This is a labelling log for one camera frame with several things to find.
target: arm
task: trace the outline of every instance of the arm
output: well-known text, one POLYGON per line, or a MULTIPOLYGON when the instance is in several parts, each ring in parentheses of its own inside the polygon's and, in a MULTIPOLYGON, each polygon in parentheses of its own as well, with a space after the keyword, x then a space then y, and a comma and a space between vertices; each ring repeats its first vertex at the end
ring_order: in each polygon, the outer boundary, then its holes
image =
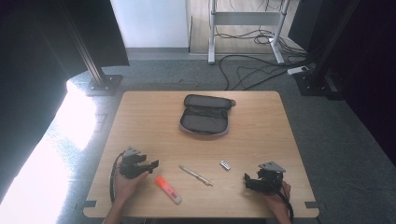
MULTIPOLYGON (((282 185, 283 190, 281 190, 281 192, 283 193, 283 195, 286 196, 286 198, 289 199, 291 186, 285 181, 283 181, 282 185)), ((276 218, 276 221, 279 224, 291 224, 291 221, 289 219, 289 209, 286 207, 279 195, 266 195, 263 193, 259 194, 262 200, 267 204, 268 209, 272 212, 272 214, 276 218)))
POLYGON ((120 168, 117 168, 114 177, 114 190, 116 196, 113 206, 108 212, 103 224, 120 224, 123 208, 128 203, 128 200, 134 195, 134 191, 136 190, 139 183, 148 175, 149 172, 146 171, 134 179, 127 179, 120 175, 120 168))

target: white wall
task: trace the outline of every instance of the white wall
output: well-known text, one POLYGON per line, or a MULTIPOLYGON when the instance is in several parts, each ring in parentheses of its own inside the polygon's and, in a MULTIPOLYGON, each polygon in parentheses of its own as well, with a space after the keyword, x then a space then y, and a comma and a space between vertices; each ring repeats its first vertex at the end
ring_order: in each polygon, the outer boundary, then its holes
POLYGON ((187 48, 190 0, 111 0, 125 48, 187 48))

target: wooden tabletop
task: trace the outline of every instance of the wooden tabletop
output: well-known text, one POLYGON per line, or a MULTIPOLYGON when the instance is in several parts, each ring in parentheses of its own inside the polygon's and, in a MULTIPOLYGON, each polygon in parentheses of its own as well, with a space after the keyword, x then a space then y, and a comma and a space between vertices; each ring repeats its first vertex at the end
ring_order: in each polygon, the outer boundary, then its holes
POLYGON ((125 209, 127 217, 271 217, 257 194, 245 188, 244 173, 257 178, 259 164, 275 161, 286 169, 295 217, 317 217, 317 208, 280 96, 275 91, 128 91, 120 102, 84 208, 87 217, 105 217, 111 207, 108 180, 115 158, 135 147, 160 166, 139 186, 125 209), (236 101, 229 111, 230 132, 209 136, 182 132, 178 125, 188 94, 236 101), (230 171, 219 162, 225 160, 230 171), (209 187, 178 166, 209 179, 209 187), (173 203, 155 184, 161 175, 181 196, 173 203))

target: hand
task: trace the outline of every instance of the hand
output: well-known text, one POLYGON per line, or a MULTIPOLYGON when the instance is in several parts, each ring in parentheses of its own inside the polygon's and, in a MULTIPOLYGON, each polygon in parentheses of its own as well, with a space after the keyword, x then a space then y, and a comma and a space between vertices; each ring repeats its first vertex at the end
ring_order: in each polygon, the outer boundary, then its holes
POLYGON ((118 162, 117 170, 114 174, 114 201, 126 203, 132 195, 134 195, 139 183, 149 175, 149 171, 146 171, 134 179, 128 179, 120 174, 120 165, 121 162, 118 162))
MULTIPOLYGON (((290 198, 290 190, 291 186, 286 183, 285 181, 282 181, 282 189, 280 192, 286 196, 287 199, 290 198)), ((270 211, 274 214, 277 222, 279 224, 289 224, 291 223, 289 219, 289 209, 286 207, 285 203, 283 200, 279 197, 279 195, 274 194, 274 195, 267 195, 259 192, 260 197, 262 200, 267 204, 268 208, 270 211)))

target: white metal frame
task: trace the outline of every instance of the white metal frame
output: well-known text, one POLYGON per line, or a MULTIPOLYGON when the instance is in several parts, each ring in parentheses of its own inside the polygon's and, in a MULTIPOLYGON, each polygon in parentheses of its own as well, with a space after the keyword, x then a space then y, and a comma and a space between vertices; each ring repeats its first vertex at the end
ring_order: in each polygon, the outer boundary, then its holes
POLYGON ((274 38, 270 38, 271 48, 279 64, 285 61, 280 54, 277 41, 282 31, 283 22, 289 7, 290 0, 283 3, 282 10, 279 12, 217 12, 216 1, 211 0, 210 8, 210 37, 209 37, 209 64, 215 63, 215 30, 217 25, 270 25, 276 26, 274 38))

